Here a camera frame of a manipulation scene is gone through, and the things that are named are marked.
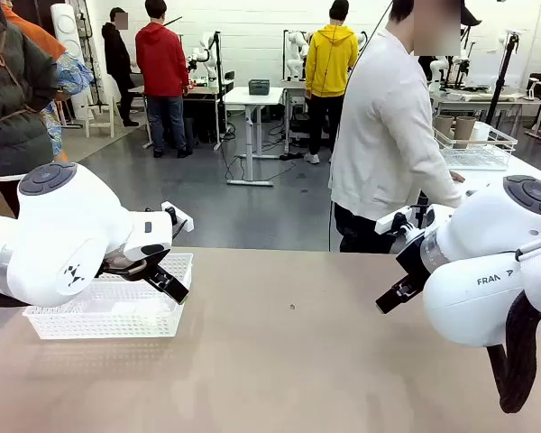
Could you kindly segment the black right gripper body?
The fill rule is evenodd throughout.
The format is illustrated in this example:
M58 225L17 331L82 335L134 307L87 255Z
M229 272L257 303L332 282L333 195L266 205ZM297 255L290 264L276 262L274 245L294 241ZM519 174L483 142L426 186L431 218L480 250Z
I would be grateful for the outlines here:
M406 273L411 283L425 283L430 272L423 263L421 245L425 240L424 234L419 234L409 240L405 247L396 256L396 261Z

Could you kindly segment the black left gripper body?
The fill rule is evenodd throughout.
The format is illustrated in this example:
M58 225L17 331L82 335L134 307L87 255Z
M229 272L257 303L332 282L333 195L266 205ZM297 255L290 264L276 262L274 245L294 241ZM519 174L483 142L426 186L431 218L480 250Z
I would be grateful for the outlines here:
M160 266L169 252L169 249L163 249L141 259L128 259L123 251L116 250L103 260L99 275L116 276L126 281L171 281L171 274Z

